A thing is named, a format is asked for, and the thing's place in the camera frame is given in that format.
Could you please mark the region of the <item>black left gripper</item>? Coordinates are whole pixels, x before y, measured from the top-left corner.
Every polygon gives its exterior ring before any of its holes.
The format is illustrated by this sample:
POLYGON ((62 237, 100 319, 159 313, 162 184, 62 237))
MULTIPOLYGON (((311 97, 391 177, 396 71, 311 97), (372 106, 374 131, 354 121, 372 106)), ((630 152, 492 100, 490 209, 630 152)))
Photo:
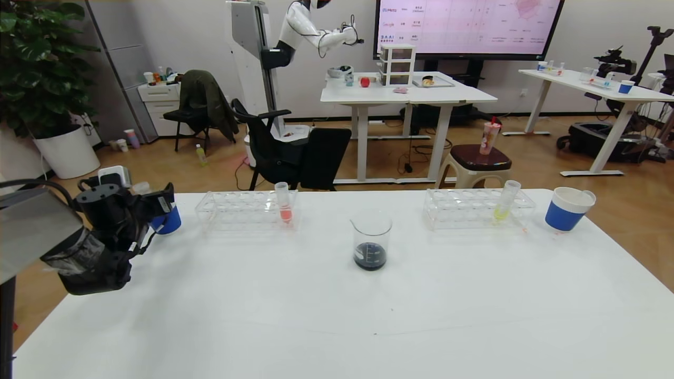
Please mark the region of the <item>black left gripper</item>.
POLYGON ((170 214, 175 202, 175 187, 169 182, 164 191, 140 195, 136 201, 136 216, 140 221, 151 223, 158 217, 170 214))

